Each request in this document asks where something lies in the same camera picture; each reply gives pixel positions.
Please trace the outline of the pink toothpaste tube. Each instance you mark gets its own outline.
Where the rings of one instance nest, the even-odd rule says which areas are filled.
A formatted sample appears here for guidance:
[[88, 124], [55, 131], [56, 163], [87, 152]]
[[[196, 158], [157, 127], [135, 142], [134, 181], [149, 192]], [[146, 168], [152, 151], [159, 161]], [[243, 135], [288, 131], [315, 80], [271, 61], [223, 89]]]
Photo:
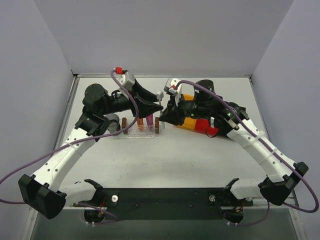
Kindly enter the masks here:
[[149, 131], [153, 131], [154, 130], [154, 126], [153, 126], [153, 123], [154, 123], [154, 118], [153, 118], [153, 115], [149, 115], [147, 116], [146, 118], [146, 123], [147, 123], [147, 129]]

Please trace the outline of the orange toothpaste tube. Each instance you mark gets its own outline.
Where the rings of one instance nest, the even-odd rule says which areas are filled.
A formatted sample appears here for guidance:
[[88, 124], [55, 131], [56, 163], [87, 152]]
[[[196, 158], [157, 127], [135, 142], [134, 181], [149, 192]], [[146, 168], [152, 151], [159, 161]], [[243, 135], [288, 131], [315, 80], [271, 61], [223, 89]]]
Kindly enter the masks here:
[[137, 127], [140, 131], [143, 131], [145, 129], [145, 125], [144, 125], [144, 119], [143, 118], [138, 118], [137, 121]]

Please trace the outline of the clear textured acrylic tray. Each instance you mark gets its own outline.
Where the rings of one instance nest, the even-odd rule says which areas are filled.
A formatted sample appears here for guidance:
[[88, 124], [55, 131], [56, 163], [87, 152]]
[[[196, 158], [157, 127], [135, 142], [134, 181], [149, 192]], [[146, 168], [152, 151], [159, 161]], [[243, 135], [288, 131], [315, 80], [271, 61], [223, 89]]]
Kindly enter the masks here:
[[146, 118], [143, 118], [144, 130], [142, 130], [142, 131], [139, 130], [137, 122], [135, 122], [134, 125], [128, 129], [127, 135], [125, 135], [125, 134], [123, 134], [123, 132], [121, 132], [120, 134], [115, 135], [113, 137], [118, 138], [118, 139], [152, 139], [152, 138], [155, 138], [155, 137], [159, 136], [160, 133], [166, 127], [164, 122], [159, 121], [160, 122], [160, 133], [155, 134], [155, 118], [156, 117], [157, 116], [153, 115], [153, 131], [148, 130]]

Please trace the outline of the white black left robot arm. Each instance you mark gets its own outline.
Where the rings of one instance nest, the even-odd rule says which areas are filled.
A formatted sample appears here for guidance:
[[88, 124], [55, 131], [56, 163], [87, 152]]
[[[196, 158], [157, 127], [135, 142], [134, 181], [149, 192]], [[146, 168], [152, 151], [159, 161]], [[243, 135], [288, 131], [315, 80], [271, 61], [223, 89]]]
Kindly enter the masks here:
[[25, 204], [48, 220], [55, 218], [66, 205], [87, 201], [96, 206], [103, 199], [103, 187], [86, 179], [69, 186], [62, 182], [83, 156], [100, 139], [117, 136], [131, 128], [139, 118], [163, 110], [164, 94], [143, 88], [134, 77], [121, 75], [119, 88], [109, 93], [93, 83], [84, 91], [82, 115], [61, 147], [32, 175], [20, 177], [18, 186]]

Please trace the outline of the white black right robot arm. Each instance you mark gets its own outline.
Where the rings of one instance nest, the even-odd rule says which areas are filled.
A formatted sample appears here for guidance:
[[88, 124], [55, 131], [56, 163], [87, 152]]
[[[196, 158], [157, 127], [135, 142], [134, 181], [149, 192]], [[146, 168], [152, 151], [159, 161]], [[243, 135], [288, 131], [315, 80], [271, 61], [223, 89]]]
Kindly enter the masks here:
[[[193, 86], [194, 97], [186, 100], [182, 84]], [[164, 91], [170, 96], [162, 122], [181, 126], [186, 118], [204, 119], [217, 128], [218, 133], [239, 144], [264, 170], [262, 178], [235, 179], [228, 187], [238, 200], [265, 198], [281, 206], [309, 170], [304, 162], [295, 162], [283, 154], [253, 123], [246, 109], [234, 102], [224, 101], [209, 79], [196, 83], [170, 78]]]

